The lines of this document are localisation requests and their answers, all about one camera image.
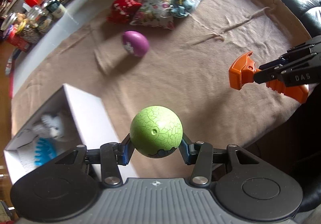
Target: ball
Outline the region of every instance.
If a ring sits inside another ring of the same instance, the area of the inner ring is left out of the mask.
[[[179,146],[183,127],[172,110],[163,106],[150,106],[134,117],[129,135],[141,154],[150,158],[163,158]]]
[[[142,57],[149,50],[147,38],[137,31],[126,31],[123,34],[123,46],[128,53]]]

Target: purple egg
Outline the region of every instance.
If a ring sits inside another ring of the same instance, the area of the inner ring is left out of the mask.
[[[142,57],[149,50],[147,38],[137,31],[126,31],[123,34],[123,46],[128,53]]]

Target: wooden floor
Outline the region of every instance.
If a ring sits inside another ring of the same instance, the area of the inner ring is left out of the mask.
[[[11,138],[11,111],[9,98],[9,79],[4,75],[4,69],[8,57],[14,48],[5,42],[0,43],[0,199],[4,200],[9,206],[10,202],[10,179],[7,175],[3,149]]]

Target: orange plastic toy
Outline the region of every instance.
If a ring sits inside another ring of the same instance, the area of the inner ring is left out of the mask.
[[[229,81],[230,87],[241,90],[242,86],[246,83],[253,83],[253,75],[259,72],[259,69],[255,68],[255,62],[250,58],[252,51],[241,55],[229,69]],[[279,94],[283,93],[285,96],[289,96],[299,103],[306,102],[309,94],[309,89],[306,85],[286,87],[283,82],[275,79],[266,82],[266,86]]]

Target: gray ribbed plate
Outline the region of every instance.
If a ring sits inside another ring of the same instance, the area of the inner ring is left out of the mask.
[[[20,219],[18,224],[34,223]],[[245,224],[222,210],[205,189],[184,179],[133,179],[106,189],[85,213],[59,224]],[[280,224],[295,224],[286,220]]]

